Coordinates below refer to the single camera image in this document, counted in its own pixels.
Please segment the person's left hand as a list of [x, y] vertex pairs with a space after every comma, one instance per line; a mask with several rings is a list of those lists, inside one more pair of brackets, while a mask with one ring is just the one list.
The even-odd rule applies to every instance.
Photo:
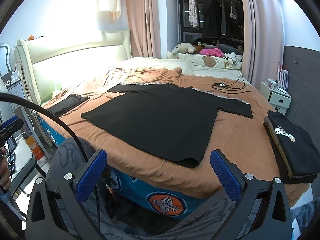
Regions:
[[0, 165], [0, 174], [1, 174], [1, 186], [4, 190], [8, 190], [11, 187], [11, 180], [10, 180], [10, 173], [8, 169], [8, 162], [6, 157], [4, 157], [4, 154], [6, 153], [6, 150], [4, 147], [1, 148], [1, 156], [2, 161]]

